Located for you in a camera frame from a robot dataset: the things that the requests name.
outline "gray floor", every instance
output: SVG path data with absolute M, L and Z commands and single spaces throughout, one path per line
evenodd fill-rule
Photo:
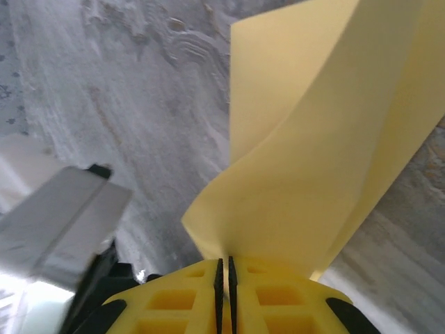
M 27 133 L 20 65 L 6 1 L 0 2 L 0 136 Z
M 227 165 L 229 25 L 290 2 L 10 2 L 30 132 L 135 191 L 118 241 L 137 270 L 200 258 L 179 220 Z M 442 121 L 322 278 L 383 333 L 445 333 L 444 180 Z

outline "yellow plastic part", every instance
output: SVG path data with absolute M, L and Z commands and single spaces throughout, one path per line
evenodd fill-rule
M 205 258 L 317 276 L 444 115 L 444 0 L 309 0 L 232 26 L 231 166 L 184 214 Z
M 127 307 L 107 334 L 215 334 L 216 266 L 217 260 L 198 262 L 111 297 L 105 303 L 123 299 Z M 341 292 L 263 262 L 236 259 L 235 267 L 238 333 L 348 334 L 325 302 L 350 303 Z M 222 324 L 230 334 L 228 299 Z

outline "yellow paper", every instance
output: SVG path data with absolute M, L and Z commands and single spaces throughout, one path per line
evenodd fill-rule
M 332 261 L 443 116 L 443 0 L 311 0 L 232 27 L 231 166 L 183 223 L 207 258 Z

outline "paper sheet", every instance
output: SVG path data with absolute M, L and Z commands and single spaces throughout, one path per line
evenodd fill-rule
M 311 0 L 233 25 L 231 166 L 183 217 L 203 256 L 327 267 L 444 114 L 444 13 Z

